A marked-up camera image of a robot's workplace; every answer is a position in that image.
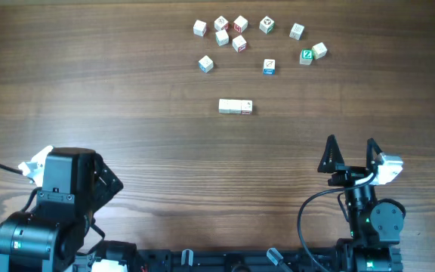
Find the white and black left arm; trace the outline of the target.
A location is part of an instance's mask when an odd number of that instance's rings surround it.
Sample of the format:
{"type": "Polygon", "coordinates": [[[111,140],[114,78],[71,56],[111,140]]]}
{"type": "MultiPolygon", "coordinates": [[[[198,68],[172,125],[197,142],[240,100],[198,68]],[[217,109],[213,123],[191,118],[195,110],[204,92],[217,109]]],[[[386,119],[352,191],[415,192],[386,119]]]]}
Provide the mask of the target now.
{"type": "Polygon", "coordinates": [[[122,182],[94,150],[53,147],[28,171],[39,170],[42,185],[28,203],[0,223],[0,271],[144,271],[131,243],[101,239],[88,253],[79,250],[89,230],[100,236],[94,215],[122,182]]]}

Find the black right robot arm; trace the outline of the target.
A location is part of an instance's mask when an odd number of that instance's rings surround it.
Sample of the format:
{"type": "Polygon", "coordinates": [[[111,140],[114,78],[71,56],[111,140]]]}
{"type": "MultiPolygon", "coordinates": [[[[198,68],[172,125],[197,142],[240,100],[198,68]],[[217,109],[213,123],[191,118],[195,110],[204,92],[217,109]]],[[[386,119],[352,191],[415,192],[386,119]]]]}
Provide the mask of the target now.
{"type": "Polygon", "coordinates": [[[344,189],[341,209],[350,227],[349,239],[339,239],[326,267],[333,271],[403,270],[396,247],[406,217],[405,207],[393,199],[378,199],[375,188],[395,179],[403,170],[399,156],[384,153],[373,139],[367,141],[366,165],[345,164],[338,142],[328,136],[318,172],[329,173],[331,187],[344,189]]]}

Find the plain wooden block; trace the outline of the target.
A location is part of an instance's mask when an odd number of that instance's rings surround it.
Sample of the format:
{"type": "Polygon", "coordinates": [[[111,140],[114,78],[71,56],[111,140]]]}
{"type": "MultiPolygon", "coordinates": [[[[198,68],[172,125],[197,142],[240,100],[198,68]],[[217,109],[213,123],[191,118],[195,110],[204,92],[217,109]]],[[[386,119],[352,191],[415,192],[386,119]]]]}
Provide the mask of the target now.
{"type": "Polygon", "coordinates": [[[242,101],[241,100],[229,100],[229,108],[231,114],[242,113],[242,101]]]}

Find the wooden block number six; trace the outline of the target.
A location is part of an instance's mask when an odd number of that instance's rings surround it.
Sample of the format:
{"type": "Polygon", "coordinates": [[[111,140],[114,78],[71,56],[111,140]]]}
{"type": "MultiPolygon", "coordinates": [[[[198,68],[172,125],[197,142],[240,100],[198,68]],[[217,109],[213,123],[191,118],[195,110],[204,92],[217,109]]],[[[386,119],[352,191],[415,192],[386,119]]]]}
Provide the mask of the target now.
{"type": "Polygon", "coordinates": [[[218,112],[222,114],[230,113],[230,105],[227,99],[220,99],[218,103],[218,112]]]}

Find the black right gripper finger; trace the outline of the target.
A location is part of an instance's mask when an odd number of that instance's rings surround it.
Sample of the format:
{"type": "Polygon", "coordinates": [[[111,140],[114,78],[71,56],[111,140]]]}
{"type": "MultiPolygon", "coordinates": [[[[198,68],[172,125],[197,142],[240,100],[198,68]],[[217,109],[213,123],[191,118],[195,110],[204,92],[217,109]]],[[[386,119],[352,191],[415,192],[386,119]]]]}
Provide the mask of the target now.
{"type": "Polygon", "coordinates": [[[373,138],[367,140],[366,147],[366,168],[373,172],[375,170],[375,155],[380,155],[382,153],[381,148],[378,146],[373,138]]]}
{"type": "Polygon", "coordinates": [[[317,171],[320,173],[335,173],[344,170],[344,158],[338,146],[336,137],[328,136],[324,154],[320,160],[317,171]]]}

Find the wooden block baseball picture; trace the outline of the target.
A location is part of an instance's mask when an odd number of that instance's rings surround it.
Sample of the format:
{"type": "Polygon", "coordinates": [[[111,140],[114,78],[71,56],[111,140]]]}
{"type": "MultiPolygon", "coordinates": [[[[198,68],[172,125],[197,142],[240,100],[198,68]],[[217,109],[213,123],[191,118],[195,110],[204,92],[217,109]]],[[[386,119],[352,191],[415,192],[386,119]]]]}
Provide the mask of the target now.
{"type": "Polygon", "coordinates": [[[253,111],[253,103],[251,100],[241,100],[241,114],[251,115],[253,111]]]}

